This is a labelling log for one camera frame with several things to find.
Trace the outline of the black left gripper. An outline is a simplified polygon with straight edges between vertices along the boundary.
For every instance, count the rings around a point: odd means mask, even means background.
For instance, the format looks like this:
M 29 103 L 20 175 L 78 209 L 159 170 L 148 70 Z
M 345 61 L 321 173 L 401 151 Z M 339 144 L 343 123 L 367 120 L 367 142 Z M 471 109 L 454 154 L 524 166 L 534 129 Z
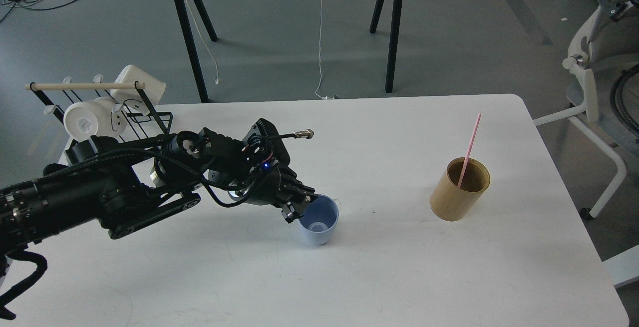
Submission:
M 242 203 L 280 207 L 287 223 L 304 216 L 318 195 L 290 168 L 283 139 L 305 138 L 305 131 L 280 134 L 258 119 L 242 140 L 205 129 L 205 189 L 222 207 Z

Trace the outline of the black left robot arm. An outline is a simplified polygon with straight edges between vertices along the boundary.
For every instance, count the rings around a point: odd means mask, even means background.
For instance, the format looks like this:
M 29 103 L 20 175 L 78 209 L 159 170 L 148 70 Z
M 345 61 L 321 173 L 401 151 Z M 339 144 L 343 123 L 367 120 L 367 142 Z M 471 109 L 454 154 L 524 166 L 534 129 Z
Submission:
M 221 207 L 267 205 L 288 223 L 301 218 L 317 194 L 290 169 L 283 140 L 313 136 L 311 129 L 280 134 L 260 118 L 241 140 L 203 128 L 126 142 L 91 136 L 72 145 L 69 165 L 48 165 L 42 177 L 1 190 L 1 275 L 9 261 L 36 266 L 2 294 L 1 318 L 16 318 L 7 304 L 46 272 L 45 257 L 28 245 L 92 220 L 120 239 L 197 205 L 199 188 Z

